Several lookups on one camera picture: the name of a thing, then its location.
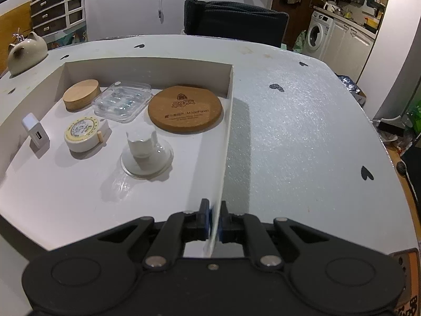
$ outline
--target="washing machine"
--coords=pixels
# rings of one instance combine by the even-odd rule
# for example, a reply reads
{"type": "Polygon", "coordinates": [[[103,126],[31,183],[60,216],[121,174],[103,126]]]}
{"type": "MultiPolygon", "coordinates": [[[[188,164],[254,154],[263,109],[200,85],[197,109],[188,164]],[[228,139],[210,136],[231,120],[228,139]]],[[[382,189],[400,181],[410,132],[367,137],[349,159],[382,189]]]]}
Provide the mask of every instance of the washing machine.
{"type": "Polygon", "coordinates": [[[322,61],[330,40],[332,25],[333,18],[314,11],[302,54],[322,61]]]}

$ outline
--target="white power adapter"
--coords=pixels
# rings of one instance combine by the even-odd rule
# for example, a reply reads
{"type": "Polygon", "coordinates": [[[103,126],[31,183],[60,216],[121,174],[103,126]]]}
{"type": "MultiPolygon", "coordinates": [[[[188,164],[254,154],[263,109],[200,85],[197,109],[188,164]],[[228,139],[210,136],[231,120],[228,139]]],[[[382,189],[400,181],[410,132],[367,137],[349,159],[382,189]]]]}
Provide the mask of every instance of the white power adapter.
{"type": "Polygon", "coordinates": [[[50,141],[45,129],[32,113],[29,113],[22,119],[22,125],[31,137],[35,146],[39,149],[50,141]]]}

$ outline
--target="light wooden disc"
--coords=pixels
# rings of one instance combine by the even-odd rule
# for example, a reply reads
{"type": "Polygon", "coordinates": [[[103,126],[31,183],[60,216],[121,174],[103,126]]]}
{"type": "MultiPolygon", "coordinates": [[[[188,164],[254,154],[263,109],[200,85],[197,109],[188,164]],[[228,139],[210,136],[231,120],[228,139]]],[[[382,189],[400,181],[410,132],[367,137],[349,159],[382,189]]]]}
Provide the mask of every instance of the light wooden disc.
{"type": "Polygon", "coordinates": [[[207,89],[177,85],[156,94],[149,102],[148,113],[152,122],[165,131],[189,133],[216,122],[222,105],[207,89]]]}
{"type": "Polygon", "coordinates": [[[101,93],[97,80],[86,80],[72,85],[63,95],[68,110],[78,110],[89,105],[101,93]]]}

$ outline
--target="wooden headboard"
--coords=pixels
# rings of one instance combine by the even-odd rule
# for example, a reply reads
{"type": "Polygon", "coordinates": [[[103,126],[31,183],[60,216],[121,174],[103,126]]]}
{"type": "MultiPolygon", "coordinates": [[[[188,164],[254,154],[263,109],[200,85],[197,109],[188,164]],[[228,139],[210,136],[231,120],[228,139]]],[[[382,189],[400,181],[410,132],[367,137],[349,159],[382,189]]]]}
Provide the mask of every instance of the wooden headboard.
{"type": "Polygon", "coordinates": [[[9,44],[14,41],[13,33],[18,27],[20,33],[32,28],[30,2],[22,4],[11,11],[0,15],[0,74],[7,67],[7,56],[9,44]]]}

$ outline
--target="cat ear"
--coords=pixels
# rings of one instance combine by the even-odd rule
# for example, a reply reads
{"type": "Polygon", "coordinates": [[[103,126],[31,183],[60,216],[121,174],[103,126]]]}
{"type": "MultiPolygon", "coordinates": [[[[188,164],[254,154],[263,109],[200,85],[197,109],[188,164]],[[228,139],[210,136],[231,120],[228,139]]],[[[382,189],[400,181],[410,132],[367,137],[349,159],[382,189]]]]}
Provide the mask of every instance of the cat ear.
{"type": "Polygon", "coordinates": [[[31,33],[29,33],[28,38],[27,39],[32,39],[32,40],[37,40],[37,35],[34,31],[32,31],[31,33]]]}

